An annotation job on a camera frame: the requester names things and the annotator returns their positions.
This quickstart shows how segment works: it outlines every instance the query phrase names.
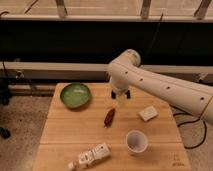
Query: white cup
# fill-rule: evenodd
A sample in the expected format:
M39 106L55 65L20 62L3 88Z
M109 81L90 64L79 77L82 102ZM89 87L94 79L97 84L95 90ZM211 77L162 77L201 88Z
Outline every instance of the white cup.
M126 145L131 155L141 154L148 146L148 139L144 133L132 130L126 135Z

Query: red object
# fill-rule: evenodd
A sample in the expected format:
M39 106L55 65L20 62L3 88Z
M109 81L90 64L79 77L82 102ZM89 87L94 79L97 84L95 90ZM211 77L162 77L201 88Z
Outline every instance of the red object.
M112 124L113 118L115 115L115 108L112 108L106 115L106 118L104 120L104 124L106 127L109 127Z

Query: black cable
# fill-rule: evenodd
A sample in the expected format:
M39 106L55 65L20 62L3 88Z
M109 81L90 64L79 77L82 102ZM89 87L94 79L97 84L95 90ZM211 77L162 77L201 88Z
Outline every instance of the black cable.
M144 54L143 61L146 60L147 56L148 56L148 55L150 54L150 52L152 51L152 48L153 48L153 46L154 46L154 44L155 44L155 42L156 42L156 39L157 39L159 30L160 30L160 25L161 25L162 20L163 20L163 13L161 14L161 17L160 17L160 19L159 19L159 21L158 21L158 25L157 25L157 27L156 27L156 30L155 30L155 33L154 33L154 35L153 35L152 41L151 41L151 43L150 43L150 46L149 46L149 48L147 49L147 51L145 52L145 54Z
M197 145L194 145L194 146L191 146L191 147L187 147L187 146L184 146L186 149L195 149L199 146L201 146L205 140L206 140L206 135L207 135L207 126L206 126L206 122L203 121L203 126L204 126L204 135L203 135L203 139L200 143L198 143Z
M1 12L0 13L0 19L2 18L2 16L4 15L4 14L9 14L10 12L9 11L3 11L3 12Z
M36 85L32 82L31 79L25 77L26 82L30 86L30 94L33 96L33 93L37 90Z
M29 6L28 8L25 10L25 14L27 14L31 9L32 7L38 2L39 0L34 0Z
M189 114L189 113L184 113L184 112L175 113L173 116L178 116L178 115L192 116L191 114ZM198 121L200 121L200 118L198 118L198 119L196 119L196 120L193 120L193 121L186 121L186 122L179 123L177 126L178 126L178 127L181 127L181 126L183 126L183 125L191 124L191 123L196 123L196 122L198 122ZM206 135L207 135L207 125L206 125L206 122L205 122L205 121L203 121L203 126L204 126L204 135L203 135L202 140L201 140L198 144L196 144L196 145L194 145L194 146L185 146L185 145L184 145L184 148L185 148L185 149L195 149L195 148L201 146L201 145L205 142L205 140L206 140Z
M6 69L6 67L5 67L5 64L4 64L4 61L2 61L2 65L3 65L3 70L4 70L4 75L5 75L5 78L6 78L6 81L7 81L7 84L9 84L9 74L8 74L8 72L7 72L7 69Z

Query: white block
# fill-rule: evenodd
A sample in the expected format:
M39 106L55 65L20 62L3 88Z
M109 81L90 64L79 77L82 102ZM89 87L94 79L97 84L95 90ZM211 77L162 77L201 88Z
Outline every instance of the white block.
M147 122L148 120L156 117L158 115L158 112L153 106L149 106L144 110L140 111L139 115L145 122Z

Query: cup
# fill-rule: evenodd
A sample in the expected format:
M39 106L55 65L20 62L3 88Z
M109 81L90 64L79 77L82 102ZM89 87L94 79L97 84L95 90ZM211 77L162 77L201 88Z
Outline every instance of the cup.
M141 131L132 130L126 135L126 145L130 155L138 155L146 150L148 139Z

